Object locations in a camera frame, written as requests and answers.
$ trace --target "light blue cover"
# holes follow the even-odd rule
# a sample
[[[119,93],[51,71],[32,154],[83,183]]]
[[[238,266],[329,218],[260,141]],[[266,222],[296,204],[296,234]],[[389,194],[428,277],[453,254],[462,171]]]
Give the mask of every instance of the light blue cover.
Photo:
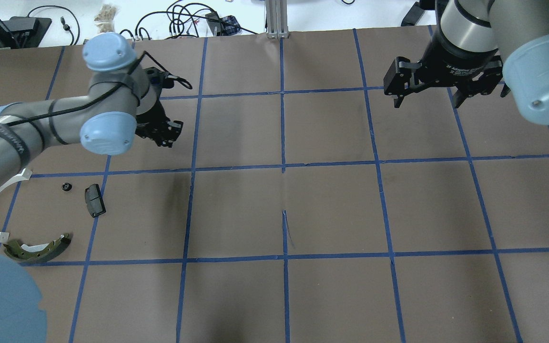
[[[137,53],[122,35],[101,33],[86,43],[82,52],[87,67],[94,71],[124,68],[137,59]]]
[[[132,146],[136,128],[137,120],[130,114],[107,111],[84,123],[80,129],[80,142],[95,154],[124,154]]]
[[[549,125],[549,35],[510,54],[503,76],[520,114],[533,123]]]

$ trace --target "black stand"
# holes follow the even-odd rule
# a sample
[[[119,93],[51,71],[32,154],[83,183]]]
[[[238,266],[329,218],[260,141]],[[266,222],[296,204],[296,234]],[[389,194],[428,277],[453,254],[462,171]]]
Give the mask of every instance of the black stand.
[[[13,21],[14,19],[24,19],[26,17],[11,17],[10,21]],[[12,35],[16,39],[16,41],[22,42],[21,48],[37,48],[41,40],[44,38],[44,35],[46,35],[46,32],[48,31],[48,28],[50,28],[50,25],[52,24],[52,19],[50,18],[35,18],[37,19],[38,25],[37,29],[35,30],[35,33],[31,32],[29,33],[28,37],[25,39],[22,39],[22,32],[13,32]]]

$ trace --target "metal cylinder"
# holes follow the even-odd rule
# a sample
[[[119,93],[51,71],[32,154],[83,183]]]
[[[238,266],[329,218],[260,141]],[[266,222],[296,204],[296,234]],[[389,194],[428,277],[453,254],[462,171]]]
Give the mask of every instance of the metal cylinder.
[[[490,23],[477,17],[484,17],[486,7],[478,1],[465,2],[472,13],[459,0],[451,0],[448,3],[440,19],[442,33],[450,43],[469,52],[495,50],[497,43],[490,28]]]
[[[549,35],[549,0],[490,0],[488,20],[503,61],[525,43]]]
[[[418,69],[416,75],[424,83],[437,80],[438,85],[451,87],[480,74],[495,52],[497,50],[469,52],[458,48],[438,28],[421,58],[423,68]]]

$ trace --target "black power cable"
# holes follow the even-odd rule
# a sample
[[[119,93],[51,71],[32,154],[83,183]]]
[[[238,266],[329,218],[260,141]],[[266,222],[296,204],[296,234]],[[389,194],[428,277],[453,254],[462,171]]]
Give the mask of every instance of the black power cable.
[[[150,33],[145,28],[139,28],[139,37],[143,40],[143,35],[141,35],[141,30],[145,31],[145,34],[148,36],[148,40],[151,40]]]
[[[190,29],[188,29],[188,31],[184,36],[190,35],[192,37],[198,38],[200,35],[198,34],[198,28],[196,27],[196,21],[194,21],[194,16],[196,16],[197,13],[205,10],[209,10],[209,9],[197,10],[196,12],[194,12],[194,14],[192,14],[192,17],[190,17],[190,19],[187,19],[186,21],[181,21],[181,18],[175,18],[174,20],[172,20],[171,23],[168,25],[168,32],[170,33],[171,36],[168,37],[167,39],[174,39],[176,37],[183,36],[184,35],[183,31],[185,31],[185,24],[190,20],[192,20],[192,26],[194,26],[194,32],[196,32],[196,35],[190,35],[189,34]]]
[[[182,11],[186,11],[187,14],[190,14],[190,10],[188,9],[190,6],[202,6],[203,8],[200,9],[200,10],[197,10],[196,12],[194,12],[194,14],[192,14],[192,16],[188,19],[186,19],[185,21],[181,21],[181,15],[177,15],[177,22],[180,24],[179,26],[177,26],[177,30],[179,30],[179,33],[182,34],[183,31],[185,30],[185,24],[187,24],[187,22],[189,21],[192,21],[192,25],[194,26],[194,32],[196,32],[196,35],[198,36],[198,28],[196,27],[196,21],[194,19],[194,16],[196,16],[196,14],[198,14],[200,11],[203,11],[203,10],[209,10],[211,11],[211,13],[217,13],[216,10],[214,10],[212,7],[208,6],[208,5],[205,5],[205,4],[201,4],[199,2],[190,2],[189,4],[185,4],[185,5],[175,5],[173,4],[173,11],[175,12],[177,8],[179,8],[178,13],[182,13]]]
[[[190,10],[188,9],[188,6],[181,6],[181,5],[173,6],[173,10],[172,10],[173,12],[175,12],[176,7],[179,7],[179,13],[182,13],[183,11],[185,11],[187,14],[191,14]],[[194,17],[190,17],[186,21],[181,21],[181,15],[178,15],[177,18],[175,18],[175,20],[171,21],[171,24],[174,24],[173,32],[177,34],[177,31],[179,31],[179,34],[183,34],[183,31],[185,31],[185,24],[190,20],[192,20],[192,25],[194,26],[194,32],[196,32],[196,35],[198,36],[199,35],[198,28],[196,27],[196,21],[194,21]],[[168,32],[170,32],[171,36],[173,36],[170,25],[168,26]]]
[[[131,30],[129,30],[129,29],[124,29],[124,30],[120,31],[120,35],[122,35],[122,33],[125,33],[125,32],[128,32],[128,34],[131,35],[132,40],[135,41],[135,36],[132,34]]]
[[[31,16],[31,13],[33,13],[34,11],[38,10],[38,9],[47,9],[47,8],[55,8],[55,9],[62,9],[62,10],[65,10],[67,12],[69,12],[71,14],[71,16],[73,17],[73,19],[76,20],[76,25],[78,25],[78,36],[76,37],[75,41],[72,42],[72,44],[70,45],[76,45],[78,44],[78,41],[80,40],[80,22],[78,21],[78,17],[76,17],[76,15],[70,10],[68,9],[67,7],[63,7],[63,6],[58,6],[58,5],[44,5],[44,6],[37,6],[35,7],[34,9],[30,10],[29,13],[27,13],[27,17],[30,17]]]
[[[71,31],[71,27],[65,22],[65,17],[61,17],[61,24],[63,25],[63,30],[71,33],[71,42],[69,43],[69,45],[73,45],[76,39],[73,35],[73,32]]]
[[[177,0],[174,3],[170,4],[168,7],[166,7],[167,11],[170,11],[173,6],[175,6],[177,3],[181,2],[181,0]],[[173,18],[170,15],[166,15],[170,21],[173,21]]]

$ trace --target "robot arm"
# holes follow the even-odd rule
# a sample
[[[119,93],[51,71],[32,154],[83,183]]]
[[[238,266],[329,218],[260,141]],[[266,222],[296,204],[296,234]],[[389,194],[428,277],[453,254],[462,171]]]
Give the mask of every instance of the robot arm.
[[[135,133],[168,147],[179,137],[183,123],[166,118],[158,99],[174,81],[191,88],[186,80],[139,68],[141,59],[117,33],[94,37],[83,56],[94,71],[88,95],[0,107],[0,185],[50,146],[82,143],[116,155],[129,150]]]
[[[457,108],[503,77],[501,96],[511,89],[523,117],[549,124],[549,0],[437,0],[434,8],[438,26],[422,59],[397,57],[384,78],[394,106],[429,87],[457,87]]]

